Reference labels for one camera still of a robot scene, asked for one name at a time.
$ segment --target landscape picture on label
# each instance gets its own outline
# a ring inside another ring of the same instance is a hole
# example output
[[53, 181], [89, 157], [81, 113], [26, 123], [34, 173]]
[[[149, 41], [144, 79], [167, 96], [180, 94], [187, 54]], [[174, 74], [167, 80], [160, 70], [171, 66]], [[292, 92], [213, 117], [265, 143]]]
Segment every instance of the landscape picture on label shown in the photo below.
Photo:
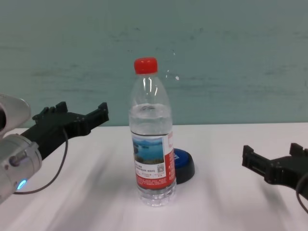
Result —
[[163, 139], [133, 138], [134, 157], [139, 163], [155, 165], [164, 162]]

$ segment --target bottle label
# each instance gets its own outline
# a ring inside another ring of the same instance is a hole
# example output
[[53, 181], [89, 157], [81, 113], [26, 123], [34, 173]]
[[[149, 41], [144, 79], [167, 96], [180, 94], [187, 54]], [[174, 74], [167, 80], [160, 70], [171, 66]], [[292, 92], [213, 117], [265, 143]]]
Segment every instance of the bottle label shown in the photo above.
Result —
[[137, 183], [145, 189], [162, 189], [175, 179], [173, 133], [142, 136], [132, 133]]

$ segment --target blue led light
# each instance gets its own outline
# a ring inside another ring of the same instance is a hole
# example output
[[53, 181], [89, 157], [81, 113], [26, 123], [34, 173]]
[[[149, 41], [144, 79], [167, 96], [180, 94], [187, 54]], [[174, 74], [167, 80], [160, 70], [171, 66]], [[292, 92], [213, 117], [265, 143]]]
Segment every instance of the blue led light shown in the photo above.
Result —
[[27, 180], [22, 180], [20, 183], [19, 183], [19, 185], [18, 185], [18, 187], [17, 187], [17, 190], [19, 190], [19, 189], [21, 189], [22, 187], [24, 187], [24, 185], [27, 183]]

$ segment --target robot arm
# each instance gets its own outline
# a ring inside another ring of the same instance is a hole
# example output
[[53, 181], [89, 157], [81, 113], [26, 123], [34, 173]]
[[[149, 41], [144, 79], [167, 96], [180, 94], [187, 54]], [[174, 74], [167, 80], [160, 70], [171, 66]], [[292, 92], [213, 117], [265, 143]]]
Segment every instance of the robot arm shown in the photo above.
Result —
[[[106, 103], [87, 115], [80, 115], [67, 112], [66, 103], [61, 102], [55, 107], [44, 108], [34, 116], [36, 124], [21, 135], [9, 135], [1, 139], [7, 131], [25, 122], [30, 110], [27, 104], [27, 107], [14, 108], [8, 103], [12, 102], [12, 97], [7, 99], [7, 96], [0, 97], [0, 204], [21, 189], [40, 169], [42, 160], [65, 142], [63, 129], [69, 139], [86, 136], [93, 128], [109, 120]], [[20, 99], [15, 100], [20, 103], [15, 105], [25, 103]], [[18, 119], [12, 117], [13, 111], [17, 113]]]
[[[296, 190], [299, 181], [308, 173], [308, 149], [292, 143], [290, 155], [274, 160], [266, 159], [244, 146], [242, 165], [264, 177], [268, 184], [278, 184]], [[299, 193], [308, 200], [308, 187], [301, 187]]]

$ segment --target black cable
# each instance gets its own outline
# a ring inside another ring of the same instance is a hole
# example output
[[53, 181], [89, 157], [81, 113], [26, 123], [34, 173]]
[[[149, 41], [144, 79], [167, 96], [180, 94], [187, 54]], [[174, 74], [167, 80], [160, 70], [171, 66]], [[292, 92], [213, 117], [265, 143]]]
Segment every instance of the black cable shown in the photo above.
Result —
[[40, 192], [40, 191], [46, 189], [48, 186], [50, 186], [57, 179], [57, 177], [59, 176], [61, 169], [63, 167], [64, 161], [66, 159], [67, 149], [68, 149], [68, 136], [67, 136], [65, 129], [63, 129], [63, 134], [65, 136], [65, 151], [64, 151], [63, 159], [62, 159], [62, 162], [60, 164], [59, 170], [56, 173], [56, 175], [54, 176], [54, 178], [48, 184], [46, 184], [45, 186], [43, 186], [39, 189], [36, 189], [36, 190], [33, 190], [33, 191], [28, 191], [28, 192], [14, 192], [14, 194], [16, 194], [16, 195], [27, 195], [27, 194], [33, 194], [33, 193]]
[[5, 112], [0, 108], [0, 131], [4, 129], [5, 125], [6, 125]]
[[304, 184], [306, 183], [306, 181], [308, 180], [308, 173], [306, 173], [300, 180], [299, 182], [297, 183], [297, 186], [295, 188], [295, 191], [296, 191], [296, 197], [297, 197], [297, 200], [299, 202], [299, 204], [302, 206], [302, 208], [304, 209], [304, 211], [306, 213], [308, 213], [308, 209], [306, 208], [306, 206], [303, 204], [302, 200], [300, 199], [299, 197], [299, 193], [300, 191], [302, 190]]

